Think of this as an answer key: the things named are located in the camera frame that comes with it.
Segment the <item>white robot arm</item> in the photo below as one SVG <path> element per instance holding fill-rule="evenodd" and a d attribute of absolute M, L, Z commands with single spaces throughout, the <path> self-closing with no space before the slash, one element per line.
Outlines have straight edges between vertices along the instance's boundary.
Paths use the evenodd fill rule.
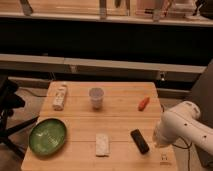
<path fill-rule="evenodd" d="M 154 128 L 155 146 L 164 148 L 183 137 L 213 155 L 213 128 L 198 122 L 200 116 L 199 107 L 191 101 L 165 110 Z"/>

